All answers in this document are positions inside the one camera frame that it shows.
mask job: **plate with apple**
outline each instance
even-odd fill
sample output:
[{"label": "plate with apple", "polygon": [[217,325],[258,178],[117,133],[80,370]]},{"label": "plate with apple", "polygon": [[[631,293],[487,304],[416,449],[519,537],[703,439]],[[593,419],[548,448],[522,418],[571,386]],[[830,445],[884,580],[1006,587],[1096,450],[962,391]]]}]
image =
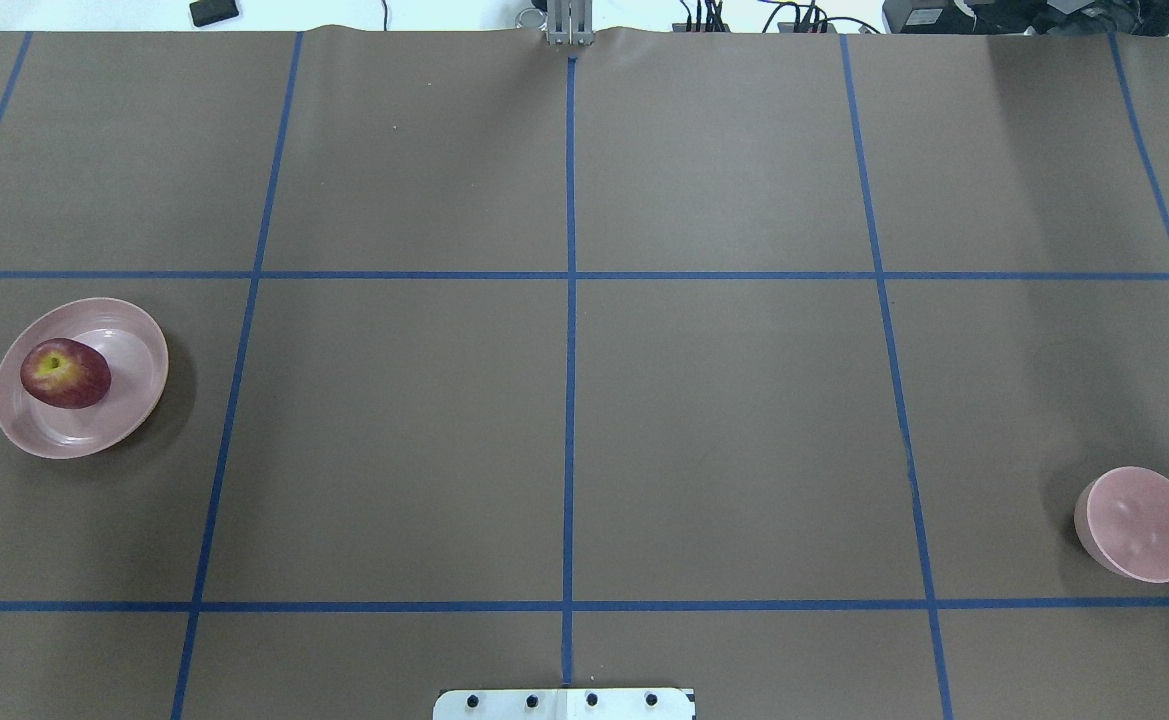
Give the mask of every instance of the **plate with apple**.
[{"label": "plate with apple", "polygon": [[0,364],[0,427],[21,450],[62,461],[117,445],[167,383],[167,338],[153,316],[87,297],[41,316]]}]

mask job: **white plastic mount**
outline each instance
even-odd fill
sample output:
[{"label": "white plastic mount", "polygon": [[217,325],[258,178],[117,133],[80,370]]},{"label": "white plastic mount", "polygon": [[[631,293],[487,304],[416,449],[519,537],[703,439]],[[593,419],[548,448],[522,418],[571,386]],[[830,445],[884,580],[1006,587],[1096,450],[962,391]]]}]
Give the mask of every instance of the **white plastic mount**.
[{"label": "white plastic mount", "polygon": [[450,691],[433,720],[696,720],[696,692],[683,688]]}]

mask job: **plate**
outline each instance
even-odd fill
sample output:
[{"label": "plate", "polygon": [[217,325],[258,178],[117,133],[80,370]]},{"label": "plate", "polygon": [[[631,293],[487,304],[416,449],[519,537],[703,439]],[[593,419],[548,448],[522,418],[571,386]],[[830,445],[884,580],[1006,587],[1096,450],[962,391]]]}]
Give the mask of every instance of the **plate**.
[{"label": "plate", "polygon": [[[20,364],[37,342],[67,337],[95,347],[113,382],[104,400],[63,410],[34,400]],[[117,445],[144,423],[167,383],[167,338],[144,310],[113,297],[87,297],[41,316],[11,344],[0,364],[0,427],[20,450],[54,461]]]}]

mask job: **horizontal blue line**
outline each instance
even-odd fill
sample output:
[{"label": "horizontal blue line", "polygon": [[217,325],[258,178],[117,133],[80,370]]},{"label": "horizontal blue line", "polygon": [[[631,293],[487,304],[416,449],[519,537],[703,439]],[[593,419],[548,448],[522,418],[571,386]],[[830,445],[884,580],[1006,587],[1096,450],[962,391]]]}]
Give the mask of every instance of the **horizontal blue line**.
[{"label": "horizontal blue line", "polygon": [[1018,597],[953,598],[936,602],[940,610],[1033,610],[1063,607],[1169,607],[1169,597]]},{"label": "horizontal blue line", "polygon": [[[0,270],[0,279],[250,279],[251,270]],[[263,270],[264,279],[456,279],[456,281],[565,281],[569,272],[537,270]],[[579,281],[872,281],[872,270],[793,270],[793,272],[729,272],[729,270],[671,270],[671,272],[575,274]],[[1019,274],[962,272],[962,270],[887,270],[888,281],[1169,281],[1169,274]]]},{"label": "horizontal blue line", "polygon": [[250,270],[0,270],[0,279],[250,279]]},{"label": "horizontal blue line", "polygon": [[561,601],[203,602],[203,612],[561,612]]},{"label": "horizontal blue line", "polygon": [[794,612],[818,610],[926,610],[924,600],[583,600],[576,612]]},{"label": "horizontal blue line", "polygon": [[[936,600],[940,610],[1084,609],[1085,607],[1169,607],[1169,597],[973,597]],[[222,614],[400,614],[400,612],[561,612],[561,601],[440,602],[203,602],[201,612]],[[189,612],[191,602],[0,600],[0,612]],[[810,612],[926,610],[926,600],[584,600],[574,612]]]},{"label": "horizontal blue line", "polygon": [[464,270],[264,270],[261,278],[284,281],[565,281],[569,274],[464,272]]},{"label": "horizontal blue line", "polygon": [[191,602],[0,600],[0,612],[187,612]]}]

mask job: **plate rim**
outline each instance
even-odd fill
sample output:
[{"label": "plate rim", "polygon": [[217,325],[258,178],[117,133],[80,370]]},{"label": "plate rim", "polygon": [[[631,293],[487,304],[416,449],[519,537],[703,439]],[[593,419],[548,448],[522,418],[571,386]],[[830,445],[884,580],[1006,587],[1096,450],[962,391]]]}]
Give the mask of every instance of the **plate rim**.
[{"label": "plate rim", "polygon": [[146,409],[143,414],[137,416],[134,423],[131,424],[130,428],[124,430],[124,432],[119,432],[118,437],[110,439],[108,443],[104,443],[104,445],[92,448],[92,450],[85,452],[75,452],[69,455],[46,455],[44,452],[32,450],[32,448],[23,445],[23,443],[21,443],[20,441],[18,441],[12,436],[11,429],[7,428],[7,423],[4,423],[2,414],[0,413],[0,429],[2,429],[4,436],[7,436],[7,439],[11,441],[11,444],[20,448],[20,450],[22,451],[26,451],[28,455],[34,455],[36,457],[44,457],[44,459],[47,461],[72,461],[77,459],[77,457],[87,457],[88,455],[96,455],[96,452],[108,450],[110,446],[117,445],[117,443],[123,442],[123,439],[131,437],[131,432],[134,432],[134,430],[139,429],[140,425],[144,424],[144,421],[148,420],[148,415],[153,414],[153,410],[158,406],[158,402],[162,401],[162,395],[165,393],[165,389],[167,389],[167,379],[170,378],[171,374],[171,347],[170,344],[167,342],[167,334],[162,332],[162,325],[155,321],[153,316],[150,314],[147,310],[140,307],[139,305],[133,304],[132,302],[119,299],[119,297],[91,296],[91,297],[81,297],[81,299],[77,300],[64,302],[63,305],[53,307],[46,311],[43,314],[41,314],[36,320],[28,323],[27,327],[23,328],[23,331],[21,331],[20,334],[18,334],[16,338],[14,338],[14,340],[11,341],[11,345],[7,347],[7,351],[5,351],[5,353],[2,354],[2,360],[0,360],[0,381],[2,381],[2,368],[5,368],[5,366],[7,366],[8,360],[11,360],[12,352],[14,351],[14,348],[16,348],[18,344],[21,340],[23,340],[23,338],[28,333],[30,333],[33,328],[36,327],[37,324],[42,323],[46,318],[49,318],[49,316],[54,316],[55,313],[58,313],[65,307],[70,307],[72,305],[79,305],[82,304],[82,302],[112,302],[112,304],[124,305],[127,309],[136,311],[136,313],[139,313],[141,319],[148,320],[148,323],[153,324],[153,328],[155,330],[155,337],[158,337],[159,340],[162,341],[162,352],[160,352],[160,356],[158,358],[160,360],[160,365],[162,366],[162,381],[159,383],[158,392],[154,393],[153,402],[150,402],[148,409]]}]

